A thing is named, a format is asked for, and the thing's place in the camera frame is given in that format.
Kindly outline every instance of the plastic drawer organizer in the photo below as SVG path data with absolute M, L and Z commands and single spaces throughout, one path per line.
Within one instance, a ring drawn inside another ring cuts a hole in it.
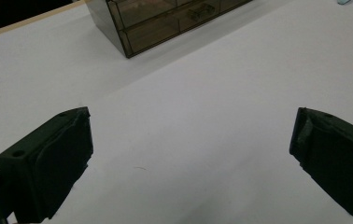
M 127 58 L 251 0 L 89 0 L 98 28 Z

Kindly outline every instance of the white table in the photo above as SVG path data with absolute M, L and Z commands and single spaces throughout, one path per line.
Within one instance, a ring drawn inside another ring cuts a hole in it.
M 44 223 L 353 223 L 289 154 L 299 106 L 353 124 L 353 2 L 255 0 L 131 60 L 86 6 L 0 35 L 0 153 L 83 105 L 94 154 Z

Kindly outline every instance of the white surface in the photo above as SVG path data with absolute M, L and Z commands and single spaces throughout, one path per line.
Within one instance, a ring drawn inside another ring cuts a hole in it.
M 353 3 L 255 0 L 126 60 L 85 6 L 0 35 L 0 152 L 87 105 L 94 154 L 45 223 L 353 223 L 289 155 L 353 123 Z

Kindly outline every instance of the drawer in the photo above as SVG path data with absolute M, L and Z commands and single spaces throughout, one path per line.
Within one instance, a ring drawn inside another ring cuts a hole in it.
M 179 20 L 181 32 L 209 21 L 219 14 L 219 0 L 196 1 L 181 7 L 174 16 Z
M 164 16 L 126 29 L 126 38 L 133 52 L 146 49 L 179 33 L 178 21 L 171 16 Z
M 124 28 L 177 7 L 177 0 L 114 0 L 111 2 L 117 8 Z
M 221 0 L 220 1 L 220 12 L 224 12 L 235 7 L 239 7 L 245 3 L 248 3 L 252 0 Z

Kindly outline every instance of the storage box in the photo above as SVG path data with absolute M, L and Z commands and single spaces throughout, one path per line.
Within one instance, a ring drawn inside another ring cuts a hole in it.
M 251 0 L 89 0 L 98 28 L 127 58 Z

